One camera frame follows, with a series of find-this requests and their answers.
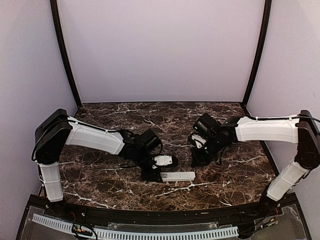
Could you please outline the white remote control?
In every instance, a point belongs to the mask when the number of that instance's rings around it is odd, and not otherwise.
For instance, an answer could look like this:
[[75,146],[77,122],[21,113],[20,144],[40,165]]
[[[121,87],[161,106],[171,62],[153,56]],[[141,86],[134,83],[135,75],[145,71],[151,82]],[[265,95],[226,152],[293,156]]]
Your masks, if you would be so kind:
[[163,182],[192,182],[196,178],[194,171],[183,172],[161,172]]

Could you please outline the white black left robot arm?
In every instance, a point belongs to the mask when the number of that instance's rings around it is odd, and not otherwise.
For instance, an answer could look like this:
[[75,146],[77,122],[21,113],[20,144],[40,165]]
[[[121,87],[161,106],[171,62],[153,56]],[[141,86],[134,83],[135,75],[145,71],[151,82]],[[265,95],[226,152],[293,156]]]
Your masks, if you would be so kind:
[[152,154],[163,145],[151,129],[141,134],[128,129],[109,130],[77,120],[59,108],[36,128],[34,135],[31,160],[38,164],[50,208],[60,218],[71,213],[70,206],[63,201],[59,168],[60,155],[66,146],[97,150],[132,161],[139,167],[142,180],[163,181]]

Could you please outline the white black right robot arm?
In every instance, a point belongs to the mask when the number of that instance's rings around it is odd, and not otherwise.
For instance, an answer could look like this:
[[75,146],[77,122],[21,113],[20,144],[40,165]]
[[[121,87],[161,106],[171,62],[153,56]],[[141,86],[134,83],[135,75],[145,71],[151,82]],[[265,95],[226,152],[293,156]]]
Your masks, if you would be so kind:
[[296,154],[282,172],[265,189],[261,201],[255,205],[255,213],[266,217],[275,203],[301,179],[320,165],[319,119],[308,110],[282,117],[233,116],[224,123],[209,114],[201,115],[194,123],[188,140],[192,143],[191,167],[207,166],[211,162],[221,165],[221,154],[238,142],[260,142],[268,158],[271,153],[267,142],[296,144]]

